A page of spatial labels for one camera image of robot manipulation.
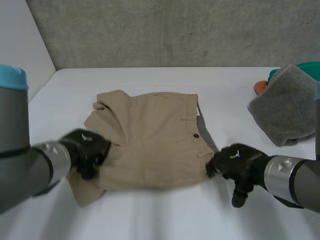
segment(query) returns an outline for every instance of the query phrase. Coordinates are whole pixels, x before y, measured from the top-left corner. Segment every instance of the gray wall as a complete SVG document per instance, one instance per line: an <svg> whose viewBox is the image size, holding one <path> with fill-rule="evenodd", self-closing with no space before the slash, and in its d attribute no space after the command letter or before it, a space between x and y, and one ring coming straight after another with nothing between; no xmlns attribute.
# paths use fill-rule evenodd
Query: gray wall
<svg viewBox="0 0 320 240"><path fill-rule="evenodd" d="M26 0L57 69L320 60L320 0Z"/></svg>

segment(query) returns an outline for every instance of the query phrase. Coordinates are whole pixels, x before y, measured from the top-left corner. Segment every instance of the teal container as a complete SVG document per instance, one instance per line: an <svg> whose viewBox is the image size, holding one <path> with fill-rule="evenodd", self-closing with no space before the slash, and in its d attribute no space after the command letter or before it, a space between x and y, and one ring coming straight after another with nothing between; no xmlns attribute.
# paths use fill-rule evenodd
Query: teal container
<svg viewBox="0 0 320 240"><path fill-rule="evenodd" d="M320 81L320 61L304 62L304 63L298 64L297 67L299 67L305 73L309 74L315 80ZM270 82L271 78L274 76L274 74L277 71L278 69L274 69L270 72L268 77L268 82Z"/></svg>

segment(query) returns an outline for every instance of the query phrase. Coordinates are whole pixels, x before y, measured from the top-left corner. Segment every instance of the silver metal joint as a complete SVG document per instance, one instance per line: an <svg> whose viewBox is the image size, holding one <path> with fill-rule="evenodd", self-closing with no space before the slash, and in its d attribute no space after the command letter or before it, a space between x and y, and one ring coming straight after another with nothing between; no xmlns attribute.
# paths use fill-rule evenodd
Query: silver metal joint
<svg viewBox="0 0 320 240"><path fill-rule="evenodd" d="M57 141L47 141L32 147L41 150L51 161L53 176L49 185L56 183L68 174L71 168L71 158L64 145Z"/></svg>
<svg viewBox="0 0 320 240"><path fill-rule="evenodd" d="M272 158L264 170L266 189L272 195L296 204L290 193L289 179L297 163L302 160L304 159L281 155Z"/></svg>

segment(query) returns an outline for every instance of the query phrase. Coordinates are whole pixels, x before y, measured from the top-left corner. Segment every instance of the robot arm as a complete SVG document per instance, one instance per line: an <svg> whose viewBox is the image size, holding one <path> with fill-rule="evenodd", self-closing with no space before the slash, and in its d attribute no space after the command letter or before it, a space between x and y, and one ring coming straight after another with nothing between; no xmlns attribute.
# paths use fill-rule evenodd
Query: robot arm
<svg viewBox="0 0 320 240"><path fill-rule="evenodd" d="M320 161L280 155L257 159L252 179L288 207L320 212Z"/></svg>
<svg viewBox="0 0 320 240"><path fill-rule="evenodd" d="M209 177L233 179L232 205L244 205L248 193L259 185L288 207L320 212L320 161L289 156L267 156L240 143L217 152L206 165Z"/></svg>
<svg viewBox="0 0 320 240"><path fill-rule="evenodd" d="M110 142L76 129L59 141L30 146L26 73L0 65L0 214L31 196L47 193L71 167L83 179L97 174Z"/></svg>

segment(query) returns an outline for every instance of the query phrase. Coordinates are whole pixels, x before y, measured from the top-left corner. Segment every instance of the orange object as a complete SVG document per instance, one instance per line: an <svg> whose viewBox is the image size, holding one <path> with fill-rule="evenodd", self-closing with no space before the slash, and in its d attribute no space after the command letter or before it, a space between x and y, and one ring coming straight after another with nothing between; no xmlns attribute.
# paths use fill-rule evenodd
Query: orange object
<svg viewBox="0 0 320 240"><path fill-rule="evenodd" d="M262 94L262 92L267 88L268 84L269 84L268 81L258 81L253 88L255 91L255 94L257 96Z"/></svg>

